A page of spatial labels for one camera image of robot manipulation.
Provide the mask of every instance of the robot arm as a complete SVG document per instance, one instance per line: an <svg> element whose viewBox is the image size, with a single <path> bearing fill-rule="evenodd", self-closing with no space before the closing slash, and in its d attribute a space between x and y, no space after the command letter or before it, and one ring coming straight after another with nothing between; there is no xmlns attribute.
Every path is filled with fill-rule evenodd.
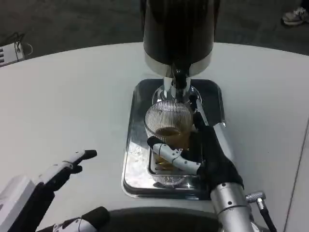
<svg viewBox="0 0 309 232"><path fill-rule="evenodd" d="M175 167L199 175L201 181L207 183L211 191L212 204L225 232L260 231L253 222L249 206L252 202L258 203L269 229L271 232L276 232L264 203L263 194L251 194L247 197L244 194L243 181L233 163L234 155L225 136L224 123L209 126L199 100L190 97L190 101L194 111L195 127L204 138L202 146L203 150L207 151L203 154L204 161L195 163L185 160L182 154L188 151L170 147L155 137L148 139L148 145Z"/></svg>
<svg viewBox="0 0 309 232"><path fill-rule="evenodd" d="M97 155L95 150L77 152L68 159L53 165L45 173L33 182L25 176L14 177L7 187L0 193L0 231L1 232L35 232L48 207L55 197L54 192L59 190L69 179L71 174L82 171L78 164ZM96 215L106 217L107 210L100 207L95 210ZM84 218L77 218L78 223L65 222L53 226L53 230L83 232L97 231L93 225L97 222L93 220L93 211L84 215Z"/></svg>

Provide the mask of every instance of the shoe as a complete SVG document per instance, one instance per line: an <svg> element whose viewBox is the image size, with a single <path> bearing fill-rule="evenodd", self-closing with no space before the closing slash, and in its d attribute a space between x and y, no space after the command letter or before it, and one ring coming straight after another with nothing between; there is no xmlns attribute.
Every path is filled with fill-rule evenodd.
<svg viewBox="0 0 309 232"><path fill-rule="evenodd" d="M303 7L298 7L293 12L285 13L282 17L283 23L288 26L297 26L304 22L309 23L309 14Z"/></svg>

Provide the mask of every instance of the round table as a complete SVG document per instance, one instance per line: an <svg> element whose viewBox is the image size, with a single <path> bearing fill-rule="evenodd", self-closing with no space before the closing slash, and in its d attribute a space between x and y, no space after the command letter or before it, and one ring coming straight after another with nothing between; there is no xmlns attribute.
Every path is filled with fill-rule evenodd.
<svg viewBox="0 0 309 232"><path fill-rule="evenodd" d="M302 151L309 104L309 57L215 43L210 66L194 78L222 89L225 117L245 191L264 190L283 231ZM0 189L11 177L36 178L75 151L96 149L56 193L40 228L98 206L170 206L212 212L207 201L134 199L121 188L134 87L160 78L142 43L84 48L0 68ZM256 207L253 214L263 224Z"/></svg>

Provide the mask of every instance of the stainless steel tray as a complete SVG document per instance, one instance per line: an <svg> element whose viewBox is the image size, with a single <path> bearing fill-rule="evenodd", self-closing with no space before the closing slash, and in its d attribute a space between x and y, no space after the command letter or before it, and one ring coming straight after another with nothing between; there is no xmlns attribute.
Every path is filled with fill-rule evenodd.
<svg viewBox="0 0 309 232"><path fill-rule="evenodd" d="M152 105L154 92L162 84L162 79L146 79L135 88L123 167L123 190L132 197L208 199L205 183L201 183L197 176L179 170L155 170L156 164L147 145L143 118ZM210 80L192 80L191 84L202 97L209 124L224 121L219 87Z"/></svg>

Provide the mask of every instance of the brown liquid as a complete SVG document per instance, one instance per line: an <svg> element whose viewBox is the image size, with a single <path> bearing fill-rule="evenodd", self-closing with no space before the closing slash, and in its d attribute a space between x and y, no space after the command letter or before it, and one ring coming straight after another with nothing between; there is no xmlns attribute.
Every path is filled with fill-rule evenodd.
<svg viewBox="0 0 309 232"><path fill-rule="evenodd" d="M190 66L213 46L220 0L140 0L144 49L153 59Z"/></svg>
<svg viewBox="0 0 309 232"><path fill-rule="evenodd" d="M161 135L165 138L165 143L172 145L176 148L187 149L189 142L190 132L181 132L175 127L160 128L156 131L156 134ZM173 165L167 162L165 159L157 154L154 154L155 161L160 169L165 171L171 171L174 169Z"/></svg>
<svg viewBox="0 0 309 232"><path fill-rule="evenodd" d="M174 128L174 127L161 128L157 130L156 133L162 136L173 136L173 135L181 134L181 132L177 128Z"/></svg>

